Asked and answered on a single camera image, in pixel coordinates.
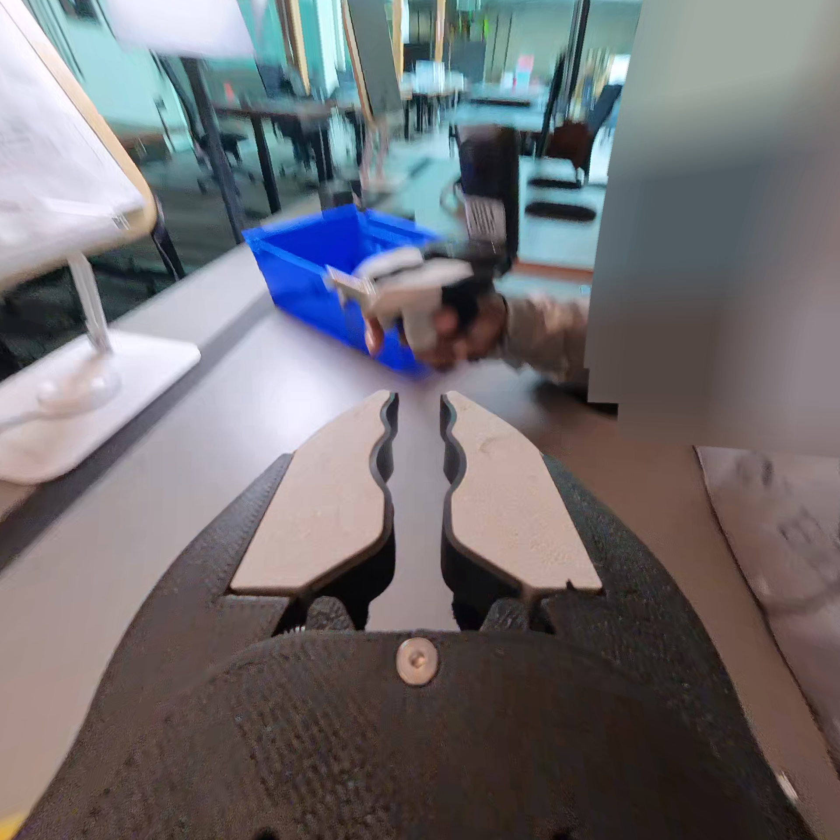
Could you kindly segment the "wooden document stand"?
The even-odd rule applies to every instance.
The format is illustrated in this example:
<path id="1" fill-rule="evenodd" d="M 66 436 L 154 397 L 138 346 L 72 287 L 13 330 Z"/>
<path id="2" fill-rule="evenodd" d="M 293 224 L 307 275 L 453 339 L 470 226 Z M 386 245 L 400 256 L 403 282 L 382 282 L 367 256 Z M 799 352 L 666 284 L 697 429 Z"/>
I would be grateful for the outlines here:
<path id="1" fill-rule="evenodd" d="M 33 277 L 2 285 L 9 291 L 68 268 L 83 314 L 79 338 L 2 383 L 2 482 L 36 486 L 69 473 L 200 361 L 194 343 L 111 330 L 103 310 L 89 258 L 153 230 L 159 214 L 149 191 L 153 219 L 142 235 L 90 255 L 71 255 Z"/>

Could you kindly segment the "person's grey splattered hoodie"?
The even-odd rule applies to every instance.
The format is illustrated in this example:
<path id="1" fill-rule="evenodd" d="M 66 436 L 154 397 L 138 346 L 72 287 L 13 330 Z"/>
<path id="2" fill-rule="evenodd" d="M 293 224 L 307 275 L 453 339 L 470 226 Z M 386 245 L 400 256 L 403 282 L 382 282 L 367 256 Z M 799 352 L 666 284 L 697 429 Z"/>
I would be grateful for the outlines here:
<path id="1" fill-rule="evenodd" d="M 696 449 L 721 530 L 823 729 L 838 736 L 838 458 Z"/>

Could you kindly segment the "blue plastic bin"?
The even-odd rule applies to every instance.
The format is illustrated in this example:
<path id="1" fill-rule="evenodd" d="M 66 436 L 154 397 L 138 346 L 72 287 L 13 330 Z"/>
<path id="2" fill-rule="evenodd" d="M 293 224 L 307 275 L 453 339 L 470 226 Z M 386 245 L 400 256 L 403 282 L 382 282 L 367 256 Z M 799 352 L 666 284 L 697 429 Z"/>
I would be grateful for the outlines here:
<path id="1" fill-rule="evenodd" d="M 352 274 L 371 256 L 401 246 L 422 247 L 439 236 L 413 221 L 354 205 L 244 231 L 278 309 L 367 354 L 360 307 L 343 305 L 324 283 L 327 268 Z"/>

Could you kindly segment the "white instruction sheet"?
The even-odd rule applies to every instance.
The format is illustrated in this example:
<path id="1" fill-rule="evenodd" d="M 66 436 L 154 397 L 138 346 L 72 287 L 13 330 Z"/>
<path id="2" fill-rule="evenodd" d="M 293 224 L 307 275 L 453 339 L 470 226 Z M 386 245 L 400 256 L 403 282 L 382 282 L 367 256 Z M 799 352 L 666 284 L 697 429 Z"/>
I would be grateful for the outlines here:
<path id="1" fill-rule="evenodd" d="M 142 235 L 151 194 L 22 2 L 2 2 L 2 285 Z"/>

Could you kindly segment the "person's right forearm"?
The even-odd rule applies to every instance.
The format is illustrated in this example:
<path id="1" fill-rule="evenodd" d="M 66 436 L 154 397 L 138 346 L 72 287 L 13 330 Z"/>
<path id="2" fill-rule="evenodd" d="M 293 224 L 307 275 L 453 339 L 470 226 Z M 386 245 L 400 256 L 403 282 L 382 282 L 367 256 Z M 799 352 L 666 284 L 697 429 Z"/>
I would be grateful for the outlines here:
<path id="1" fill-rule="evenodd" d="M 502 295 L 505 326 L 494 350 L 511 367 L 527 366 L 557 384 L 585 386 L 590 297 Z"/>

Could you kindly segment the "black tilted panel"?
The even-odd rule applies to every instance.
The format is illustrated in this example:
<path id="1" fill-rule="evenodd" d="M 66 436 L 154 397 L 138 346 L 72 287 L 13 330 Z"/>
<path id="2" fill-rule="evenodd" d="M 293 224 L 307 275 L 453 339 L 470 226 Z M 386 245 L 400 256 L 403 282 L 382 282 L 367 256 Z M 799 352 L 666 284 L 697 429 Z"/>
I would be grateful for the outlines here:
<path id="1" fill-rule="evenodd" d="M 392 37 L 381 1 L 342 1 L 343 29 L 364 120 L 369 125 L 403 110 Z"/>

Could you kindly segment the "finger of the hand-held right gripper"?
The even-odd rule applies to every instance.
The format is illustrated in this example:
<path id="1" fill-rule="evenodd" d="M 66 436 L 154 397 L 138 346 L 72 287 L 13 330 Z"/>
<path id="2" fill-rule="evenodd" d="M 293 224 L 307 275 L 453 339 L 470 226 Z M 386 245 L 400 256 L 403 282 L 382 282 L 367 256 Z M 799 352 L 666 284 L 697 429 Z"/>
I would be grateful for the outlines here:
<path id="1" fill-rule="evenodd" d="M 383 280 L 391 275 L 412 270 L 425 261 L 419 248 L 394 248 L 369 256 L 358 265 L 358 278 Z"/>
<path id="2" fill-rule="evenodd" d="M 400 269 L 374 282 L 367 312 L 372 316 L 432 312 L 441 303 L 443 289 L 473 275 L 472 265 L 460 259 L 430 259 L 417 266 Z"/>

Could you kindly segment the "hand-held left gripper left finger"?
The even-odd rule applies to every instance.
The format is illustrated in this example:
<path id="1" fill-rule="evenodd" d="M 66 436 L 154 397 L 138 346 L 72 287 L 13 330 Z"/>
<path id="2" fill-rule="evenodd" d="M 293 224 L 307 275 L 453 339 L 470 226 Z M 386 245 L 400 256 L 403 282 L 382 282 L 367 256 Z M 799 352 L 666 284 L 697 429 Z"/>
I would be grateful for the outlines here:
<path id="1" fill-rule="evenodd" d="M 387 486 L 399 397 L 367 396 L 302 444 L 230 582 L 236 595 L 320 596 L 367 617 L 396 566 L 394 505 Z"/>

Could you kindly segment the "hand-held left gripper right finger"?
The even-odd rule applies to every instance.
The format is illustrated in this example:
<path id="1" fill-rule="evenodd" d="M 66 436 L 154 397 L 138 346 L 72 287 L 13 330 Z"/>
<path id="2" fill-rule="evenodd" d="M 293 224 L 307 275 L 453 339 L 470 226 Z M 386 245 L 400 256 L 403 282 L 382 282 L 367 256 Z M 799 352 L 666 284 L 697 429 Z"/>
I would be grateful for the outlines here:
<path id="1" fill-rule="evenodd" d="M 530 617 L 563 593 L 604 584 L 538 448 L 458 392 L 440 397 L 444 496 L 440 568 L 457 624 L 482 624 L 498 601 Z"/>

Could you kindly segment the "person's right hand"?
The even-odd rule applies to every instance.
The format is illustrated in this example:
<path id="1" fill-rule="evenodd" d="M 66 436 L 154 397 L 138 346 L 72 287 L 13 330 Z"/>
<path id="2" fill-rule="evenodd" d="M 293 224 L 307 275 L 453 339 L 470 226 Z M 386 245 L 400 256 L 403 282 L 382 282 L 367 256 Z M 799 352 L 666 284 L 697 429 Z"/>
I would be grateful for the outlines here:
<path id="1" fill-rule="evenodd" d="M 381 316 L 394 321 L 384 326 Z M 431 286 L 424 290 L 389 293 L 364 313 L 364 340 L 369 354 L 382 353 L 385 336 L 398 329 L 400 343 L 414 358 L 437 371 L 490 357 L 501 342 L 508 306 L 490 286 L 477 294 L 470 288 Z"/>

